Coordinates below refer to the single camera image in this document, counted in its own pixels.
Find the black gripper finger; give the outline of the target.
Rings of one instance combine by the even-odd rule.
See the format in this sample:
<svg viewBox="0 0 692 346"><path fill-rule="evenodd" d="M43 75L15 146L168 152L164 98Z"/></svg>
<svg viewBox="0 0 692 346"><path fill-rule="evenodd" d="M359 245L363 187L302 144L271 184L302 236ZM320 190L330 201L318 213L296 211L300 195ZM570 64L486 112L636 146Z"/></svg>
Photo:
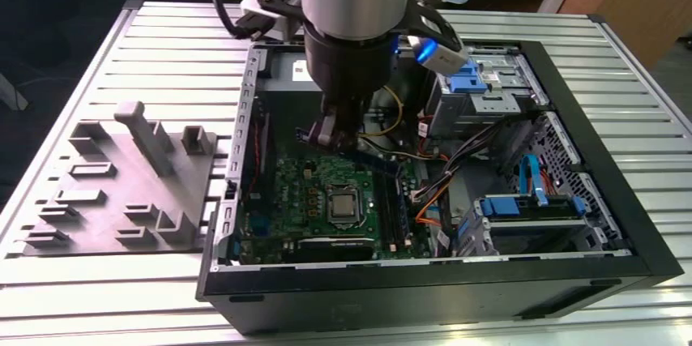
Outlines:
<svg viewBox="0 0 692 346"><path fill-rule="evenodd" d="M363 128L366 106L338 106L335 111L335 150L351 151L356 147Z"/></svg>
<svg viewBox="0 0 692 346"><path fill-rule="evenodd" d="M338 146L339 131L336 128L336 115L326 114L315 121L310 131L310 143L316 146Z"/></svg>

